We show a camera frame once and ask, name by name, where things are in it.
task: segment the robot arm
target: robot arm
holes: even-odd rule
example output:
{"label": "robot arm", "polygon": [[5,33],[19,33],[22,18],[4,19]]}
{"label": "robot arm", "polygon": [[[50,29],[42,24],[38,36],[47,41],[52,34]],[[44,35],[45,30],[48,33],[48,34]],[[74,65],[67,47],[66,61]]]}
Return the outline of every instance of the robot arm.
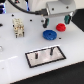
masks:
{"label": "robot arm", "polygon": [[[29,8],[31,11],[41,10],[46,8],[46,3],[50,1],[58,1],[58,0],[28,0]],[[72,0],[61,0],[65,1],[65,3],[70,3]],[[84,8],[84,0],[74,0],[76,4],[76,9]]]}

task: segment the black cable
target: black cable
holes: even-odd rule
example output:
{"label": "black cable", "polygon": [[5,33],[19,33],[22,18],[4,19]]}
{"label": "black cable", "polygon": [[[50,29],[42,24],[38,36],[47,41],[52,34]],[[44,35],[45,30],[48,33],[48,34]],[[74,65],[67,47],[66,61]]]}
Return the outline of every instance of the black cable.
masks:
{"label": "black cable", "polygon": [[24,10],[24,9],[20,8],[19,6],[17,6],[12,0],[8,0],[8,1],[11,5],[13,5],[15,8],[17,8],[18,10],[20,10],[22,12],[29,13],[29,14],[40,15],[39,11],[36,11],[36,12],[27,11],[27,10]]}

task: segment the wire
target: wire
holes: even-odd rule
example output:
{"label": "wire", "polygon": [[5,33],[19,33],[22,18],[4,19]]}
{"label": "wire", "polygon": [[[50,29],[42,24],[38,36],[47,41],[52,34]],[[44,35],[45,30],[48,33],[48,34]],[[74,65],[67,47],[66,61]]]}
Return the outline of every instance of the wire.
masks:
{"label": "wire", "polygon": [[40,15],[39,11],[36,11],[36,12],[27,11],[27,10],[24,10],[24,9],[20,8],[19,6],[17,6],[12,0],[8,0],[8,1],[11,5],[13,5],[15,8],[17,8],[18,10],[20,10],[22,12],[29,13],[29,14]]}

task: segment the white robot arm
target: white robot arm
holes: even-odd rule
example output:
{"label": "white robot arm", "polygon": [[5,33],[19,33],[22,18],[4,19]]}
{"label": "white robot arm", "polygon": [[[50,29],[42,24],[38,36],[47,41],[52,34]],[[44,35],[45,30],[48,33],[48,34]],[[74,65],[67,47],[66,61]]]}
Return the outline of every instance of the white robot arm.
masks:
{"label": "white robot arm", "polygon": [[[50,1],[58,1],[58,0],[28,0],[28,4],[31,11],[36,11],[42,8],[46,8],[46,3]],[[76,4],[76,9],[84,8],[84,0],[74,0],[74,1]]]}

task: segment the black frame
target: black frame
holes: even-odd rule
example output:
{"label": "black frame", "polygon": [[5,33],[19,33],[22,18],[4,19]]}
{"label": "black frame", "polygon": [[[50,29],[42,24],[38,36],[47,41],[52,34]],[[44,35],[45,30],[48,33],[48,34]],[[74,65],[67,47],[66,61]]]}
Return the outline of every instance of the black frame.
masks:
{"label": "black frame", "polygon": [[66,59],[66,56],[65,56],[64,53],[61,51],[61,49],[60,49],[58,46],[56,46],[56,47],[59,49],[60,53],[63,55],[64,58],[57,59],[57,60],[53,60],[53,61],[50,61],[50,62],[45,62],[45,63],[38,64],[38,65],[35,65],[35,66],[31,66],[31,64],[30,64],[30,62],[29,62],[29,59],[28,59],[28,57],[27,57],[27,54],[34,53],[34,52],[38,52],[38,51],[42,51],[42,50],[46,50],[46,49],[51,49],[51,48],[46,48],[46,49],[41,49],[41,50],[38,50],[38,51],[33,51],[33,52],[25,53],[29,67],[30,67],[30,68],[34,68],[34,67],[38,67],[38,66],[41,66],[41,65],[44,65],[44,64],[48,64],[48,63],[52,63],[52,62],[56,62],[56,61],[60,61],[60,60]]}

